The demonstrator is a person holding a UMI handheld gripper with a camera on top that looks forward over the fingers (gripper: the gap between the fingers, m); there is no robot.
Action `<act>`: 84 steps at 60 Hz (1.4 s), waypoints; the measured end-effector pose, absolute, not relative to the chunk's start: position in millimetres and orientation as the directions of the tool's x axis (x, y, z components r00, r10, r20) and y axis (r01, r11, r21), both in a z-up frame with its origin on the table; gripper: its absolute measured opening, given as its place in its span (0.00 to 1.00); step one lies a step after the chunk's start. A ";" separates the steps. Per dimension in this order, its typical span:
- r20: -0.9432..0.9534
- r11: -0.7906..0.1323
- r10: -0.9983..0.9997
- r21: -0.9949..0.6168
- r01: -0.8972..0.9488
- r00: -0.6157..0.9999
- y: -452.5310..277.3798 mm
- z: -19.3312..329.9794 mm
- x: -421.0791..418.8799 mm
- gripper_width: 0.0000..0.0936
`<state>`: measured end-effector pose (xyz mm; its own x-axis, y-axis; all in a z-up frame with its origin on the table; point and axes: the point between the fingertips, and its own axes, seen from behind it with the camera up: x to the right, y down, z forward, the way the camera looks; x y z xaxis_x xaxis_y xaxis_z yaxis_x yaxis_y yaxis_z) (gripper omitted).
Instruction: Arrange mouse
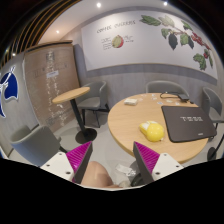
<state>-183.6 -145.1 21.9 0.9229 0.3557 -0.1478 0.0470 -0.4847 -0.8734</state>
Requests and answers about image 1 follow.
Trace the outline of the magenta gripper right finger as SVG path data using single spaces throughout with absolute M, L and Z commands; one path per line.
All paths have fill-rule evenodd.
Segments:
M 133 153 L 145 185 L 183 169 L 168 153 L 159 154 L 138 142 L 133 144 Z

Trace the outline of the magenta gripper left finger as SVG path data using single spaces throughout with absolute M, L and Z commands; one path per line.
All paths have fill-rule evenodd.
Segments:
M 92 151 L 92 142 L 87 142 L 67 153 L 58 152 L 41 168 L 65 180 L 80 184 Z

